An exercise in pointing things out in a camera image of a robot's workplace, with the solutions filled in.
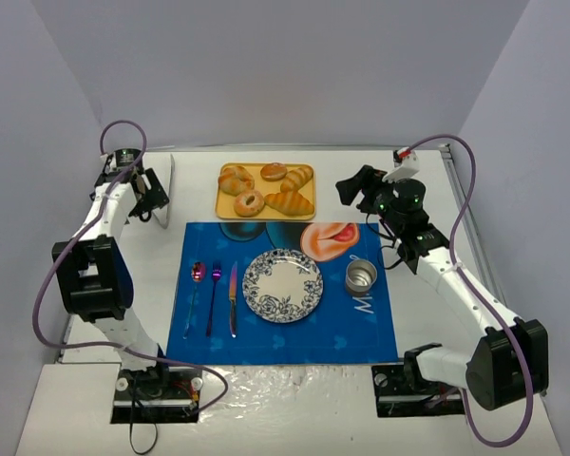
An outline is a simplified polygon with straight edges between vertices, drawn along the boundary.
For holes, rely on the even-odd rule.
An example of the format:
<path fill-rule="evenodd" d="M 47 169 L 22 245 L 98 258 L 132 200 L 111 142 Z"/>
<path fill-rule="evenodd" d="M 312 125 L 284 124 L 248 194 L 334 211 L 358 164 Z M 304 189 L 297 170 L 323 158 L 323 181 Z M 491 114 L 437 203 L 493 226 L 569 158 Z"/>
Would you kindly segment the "silver metal tongs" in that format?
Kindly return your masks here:
<path fill-rule="evenodd" d="M 154 211 L 154 219 L 160 227 L 166 230 L 169 226 L 172 202 L 172 182 L 175 176 L 175 159 L 172 154 L 165 154 L 159 158 L 156 174 L 169 201 L 163 208 Z"/>

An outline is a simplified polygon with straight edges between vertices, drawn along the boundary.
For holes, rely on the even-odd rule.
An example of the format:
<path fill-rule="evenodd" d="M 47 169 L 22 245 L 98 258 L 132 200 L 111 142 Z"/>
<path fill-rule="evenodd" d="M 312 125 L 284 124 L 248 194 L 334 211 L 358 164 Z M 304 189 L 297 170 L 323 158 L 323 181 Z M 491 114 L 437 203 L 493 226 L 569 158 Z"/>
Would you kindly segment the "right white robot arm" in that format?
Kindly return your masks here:
<path fill-rule="evenodd" d="M 524 321 L 507 309 L 451 257 L 450 240 L 424 209 L 426 187 L 415 174 L 416 154 L 393 154 L 391 172 L 363 166 L 336 184 L 340 201 L 376 215 L 397 242 L 397 254 L 456 314 L 477 346 L 465 354 L 438 343 L 406 351 L 403 368 L 418 392 L 438 384 L 466 390 L 484 409 L 494 410 L 540 394 L 549 385 L 548 335 L 536 319 Z"/>

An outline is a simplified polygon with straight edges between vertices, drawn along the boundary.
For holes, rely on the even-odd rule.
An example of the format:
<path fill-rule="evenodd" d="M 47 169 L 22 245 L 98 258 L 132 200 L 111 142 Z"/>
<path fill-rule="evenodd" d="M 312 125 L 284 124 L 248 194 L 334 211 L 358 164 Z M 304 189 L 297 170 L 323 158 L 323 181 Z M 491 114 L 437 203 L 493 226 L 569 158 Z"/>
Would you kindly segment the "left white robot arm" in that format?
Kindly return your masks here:
<path fill-rule="evenodd" d="M 66 311 L 98 329 L 121 358 L 121 376 L 130 385 L 162 388 L 168 367 L 163 351 L 133 310 L 134 285 L 118 240 L 131 219 L 151 220 L 169 203 L 156 173 L 146 168 L 142 151 L 115 151 L 104 164 L 91 194 L 93 204 L 75 234 L 52 248 L 56 276 Z"/>

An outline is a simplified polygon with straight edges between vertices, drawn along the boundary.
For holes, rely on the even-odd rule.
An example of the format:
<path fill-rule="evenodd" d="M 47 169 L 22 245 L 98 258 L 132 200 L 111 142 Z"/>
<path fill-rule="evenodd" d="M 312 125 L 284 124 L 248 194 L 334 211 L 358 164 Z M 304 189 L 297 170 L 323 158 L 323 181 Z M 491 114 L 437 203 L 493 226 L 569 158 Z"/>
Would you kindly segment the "sugared ring donut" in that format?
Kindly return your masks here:
<path fill-rule="evenodd" d="M 246 190 L 238 194 L 234 200 L 236 214 L 243 218 L 257 216 L 264 208 L 265 200 L 257 190 Z"/>

